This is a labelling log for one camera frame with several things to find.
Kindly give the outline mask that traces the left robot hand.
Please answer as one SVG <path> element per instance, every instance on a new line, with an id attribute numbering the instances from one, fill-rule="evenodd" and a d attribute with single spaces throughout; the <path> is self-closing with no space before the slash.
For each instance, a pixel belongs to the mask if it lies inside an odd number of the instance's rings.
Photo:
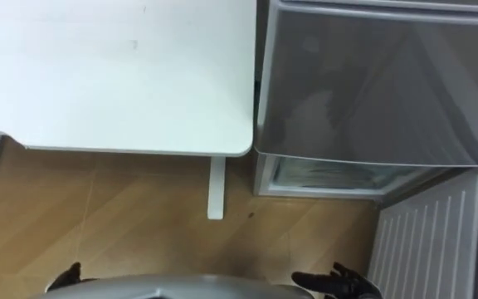
<path id="1" fill-rule="evenodd" d="M 94 278 L 81 278 L 81 263 L 74 262 L 68 269 L 58 275 L 54 281 L 46 287 L 45 292 L 51 292 L 63 287 L 73 286 L 82 282 L 94 281 Z"/>

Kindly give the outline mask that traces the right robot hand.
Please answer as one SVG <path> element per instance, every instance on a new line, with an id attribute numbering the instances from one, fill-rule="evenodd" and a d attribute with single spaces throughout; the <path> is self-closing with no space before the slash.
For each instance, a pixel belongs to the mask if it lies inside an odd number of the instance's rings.
<path id="1" fill-rule="evenodd" d="M 293 272 L 291 280 L 306 290 L 335 299 L 383 299 L 381 291 L 355 270 L 334 262 L 329 274 Z"/>

